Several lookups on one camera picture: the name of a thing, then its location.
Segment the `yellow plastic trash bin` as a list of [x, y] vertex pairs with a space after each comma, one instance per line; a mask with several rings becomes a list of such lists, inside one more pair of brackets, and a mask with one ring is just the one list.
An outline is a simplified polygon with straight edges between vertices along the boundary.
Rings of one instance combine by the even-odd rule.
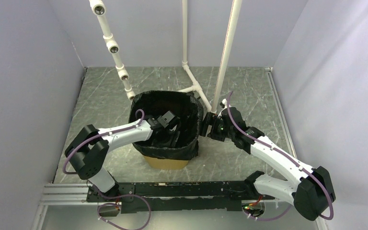
[[186, 160], [158, 159], [148, 156], [143, 156], [143, 158], [150, 167], [160, 170], [180, 170], [189, 163]]

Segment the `black trash bag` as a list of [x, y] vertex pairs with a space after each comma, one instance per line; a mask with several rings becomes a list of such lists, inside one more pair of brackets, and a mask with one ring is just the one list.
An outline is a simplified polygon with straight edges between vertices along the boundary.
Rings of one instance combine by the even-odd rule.
[[[136, 111], [142, 109], [145, 120], [157, 123], [161, 119], [171, 121], [167, 127], [157, 125], [151, 137], [146, 141], [133, 143], [133, 147], [143, 156], [172, 159], [191, 160], [198, 155], [198, 136], [204, 116], [202, 104], [193, 93], [174, 91], [146, 91], [137, 94], [132, 101], [129, 122], [138, 120]], [[180, 125], [180, 135], [175, 148], [160, 145], [160, 133]]]

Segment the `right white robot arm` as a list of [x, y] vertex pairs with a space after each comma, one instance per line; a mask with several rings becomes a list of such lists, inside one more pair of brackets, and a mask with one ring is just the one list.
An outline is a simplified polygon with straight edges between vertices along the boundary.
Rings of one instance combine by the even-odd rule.
[[268, 195], [292, 205], [305, 219], [334, 217], [332, 203], [336, 200], [327, 169], [305, 164], [278, 147], [263, 131], [247, 126], [236, 107], [225, 107], [219, 114], [208, 112], [200, 134], [211, 139], [230, 139], [246, 153], [258, 157], [280, 173], [280, 180], [255, 171], [245, 182], [245, 193], [251, 199]]

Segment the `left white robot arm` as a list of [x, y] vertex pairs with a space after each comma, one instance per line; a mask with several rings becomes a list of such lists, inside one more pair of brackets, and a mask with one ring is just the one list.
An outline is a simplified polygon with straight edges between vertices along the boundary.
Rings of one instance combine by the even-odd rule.
[[148, 140], [154, 140], [163, 147], [173, 147], [178, 140], [180, 126], [180, 118], [172, 111], [152, 116], [146, 115], [142, 109], [135, 112], [133, 122], [125, 125], [112, 128], [87, 125], [66, 148], [62, 171], [91, 182], [104, 200], [113, 201], [119, 189], [116, 180], [103, 167], [106, 155], [117, 148]]

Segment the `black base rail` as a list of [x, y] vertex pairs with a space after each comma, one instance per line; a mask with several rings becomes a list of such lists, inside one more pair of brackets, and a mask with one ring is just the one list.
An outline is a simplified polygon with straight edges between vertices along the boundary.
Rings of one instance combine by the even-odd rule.
[[271, 200], [244, 181], [118, 183], [104, 196], [88, 187], [87, 202], [121, 204], [123, 214], [141, 211], [214, 210], [240, 211], [248, 202]]

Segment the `aluminium side rail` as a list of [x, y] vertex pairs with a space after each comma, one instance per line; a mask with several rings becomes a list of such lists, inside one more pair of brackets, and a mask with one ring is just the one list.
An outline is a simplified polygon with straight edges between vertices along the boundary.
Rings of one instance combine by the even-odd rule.
[[283, 111], [283, 108], [282, 108], [282, 105], [281, 105], [281, 101], [280, 101], [280, 98], [279, 98], [279, 95], [278, 95], [278, 92], [277, 92], [277, 89], [276, 89], [276, 85], [275, 85], [275, 82], [274, 82], [274, 79], [273, 79], [273, 76], [272, 76], [272, 69], [273, 69], [272, 67], [265, 67], [264, 68], [264, 70], [265, 70], [264, 73], [265, 73], [265, 76], [268, 79], [270, 88], [273, 92], [273, 98], [274, 98], [274, 101], [275, 101], [277, 113], [279, 115], [280, 123], [281, 123], [282, 129], [283, 129], [283, 133], [284, 133], [284, 136], [286, 138], [286, 143], [287, 143], [287, 147], [288, 147], [288, 150], [289, 150], [289, 154], [291, 154], [294, 158], [298, 159], [298, 156], [296, 154], [296, 150], [295, 150], [295, 147], [294, 147], [294, 144], [293, 144], [293, 141], [292, 141], [291, 133], [290, 133], [290, 130], [288, 128], [287, 121], [286, 121], [286, 117], [285, 117], [285, 114], [284, 114], [284, 111]]

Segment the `white PVC pipe frame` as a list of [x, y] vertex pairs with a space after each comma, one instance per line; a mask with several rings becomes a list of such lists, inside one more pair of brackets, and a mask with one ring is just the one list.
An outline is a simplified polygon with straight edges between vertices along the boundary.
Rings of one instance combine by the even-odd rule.
[[[119, 55], [119, 45], [116, 42], [114, 35], [111, 32], [109, 23], [106, 18], [107, 9], [103, 1], [91, 0], [89, 1], [90, 8], [93, 14], [97, 17], [101, 31], [103, 33], [103, 40], [106, 44], [108, 52], [112, 55], [115, 63], [115, 68], [123, 83], [124, 90], [128, 99], [133, 100], [136, 94], [133, 91], [132, 85], [129, 82], [129, 74], [123, 64]], [[230, 17], [228, 21], [228, 28], [226, 31], [224, 47], [222, 50], [222, 57], [219, 65], [217, 82], [214, 90], [213, 102], [210, 103], [207, 99], [203, 88], [193, 75], [188, 65], [188, 1], [182, 0], [182, 67], [192, 82], [192, 86], [181, 89], [180, 92], [196, 92], [200, 96], [208, 112], [216, 113], [219, 98], [222, 90], [225, 73], [227, 70], [230, 52], [233, 44], [234, 35], [237, 28], [240, 10], [242, 7], [242, 0], [234, 0], [231, 5]]]

